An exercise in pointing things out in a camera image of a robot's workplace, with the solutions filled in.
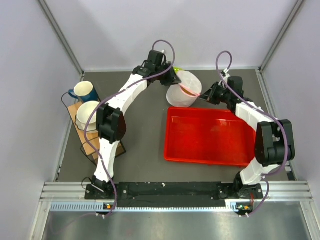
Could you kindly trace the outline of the white mesh laundry bag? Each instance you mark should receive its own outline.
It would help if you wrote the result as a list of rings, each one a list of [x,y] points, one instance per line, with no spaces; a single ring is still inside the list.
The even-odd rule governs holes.
[[[181,83],[169,87],[166,93],[166,100],[173,107],[188,108],[201,95],[202,83],[189,71],[179,70],[176,75],[181,80]]]

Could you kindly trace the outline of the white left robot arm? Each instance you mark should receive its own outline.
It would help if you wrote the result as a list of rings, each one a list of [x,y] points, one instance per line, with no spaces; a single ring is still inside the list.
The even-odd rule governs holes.
[[[113,181],[114,163],[118,145],[127,131],[125,113],[138,95],[156,80],[163,86],[181,83],[165,54],[151,50],[143,64],[132,71],[120,91],[104,100],[97,109],[98,163],[91,183],[86,187],[87,200],[111,199],[117,195]]]

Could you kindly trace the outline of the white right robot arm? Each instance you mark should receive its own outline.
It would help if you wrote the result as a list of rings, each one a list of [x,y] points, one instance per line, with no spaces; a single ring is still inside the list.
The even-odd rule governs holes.
[[[247,197],[257,189],[263,177],[294,159],[292,123],[271,116],[245,97],[241,77],[224,74],[221,81],[200,95],[200,99],[213,105],[226,104],[228,110],[255,131],[253,160],[233,181],[232,191],[237,197]]]

